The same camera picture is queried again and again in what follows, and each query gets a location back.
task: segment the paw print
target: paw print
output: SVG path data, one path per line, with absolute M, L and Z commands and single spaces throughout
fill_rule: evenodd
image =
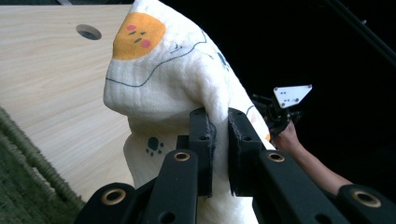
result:
M 154 156 L 154 152 L 161 154 L 163 153 L 161 147 L 163 147 L 163 143 L 160 143 L 158 138 L 150 137 L 148 139 L 148 148 L 146 148 L 146 152 L 149 153 L 150 156 Z

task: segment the screw hole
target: screw hole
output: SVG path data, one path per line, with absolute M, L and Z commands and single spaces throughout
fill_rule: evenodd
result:
M 376 198 L 374 195 L 362 191 L 362 190 L 356 190 L 352 192 L 352 198 L 358 201 L 361 204 L 364 204 L 369 207 L 380 207 L 381 206 L 381 201 L 379 201 L 378 198 Z
M 114 205 L 120 203 L 126 196 L 123 189 L 110 189 L 102 195 L 102 203 L 105 205 Z
M 98 40 L 102 38 L 102 34 L 90 25 L 80 24 L 76 27 L 76 30 L 81 36 L 90 40 Z

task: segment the cartoon face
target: cartoon face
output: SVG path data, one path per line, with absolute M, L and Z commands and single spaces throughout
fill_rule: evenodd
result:
M 163 38 L 165 25 L 148 14 L 127 15 L 113 43 L 113 58 L 132 60 L 150 53 Z

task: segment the white fabric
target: white fabric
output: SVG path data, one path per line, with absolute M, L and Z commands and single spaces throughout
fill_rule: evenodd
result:
M 199 198 L 197 222 L 257 223 L 252 199 L 230 192 L 228 108 L 247 113 L 264 145 L 274 146 L 233 69 L 195 23 L 158 0 L 135 0 L 114 41 L 104 103 L 128 117 L 124 154 L 136 188 L 158 175 L 177 136 L 189 134 L 190 112 L 204 106 L 217 138 L 213 196 Z

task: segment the wooden table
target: wooden table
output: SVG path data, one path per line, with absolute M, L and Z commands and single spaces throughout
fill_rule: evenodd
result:
M 108 183 L 133 184 L 122 151 L 127 118 L 103 103 L 130 7 L 0 7 L 0 106 L 84 201 Z M 77 31 L 92 27 L 100 39 Z

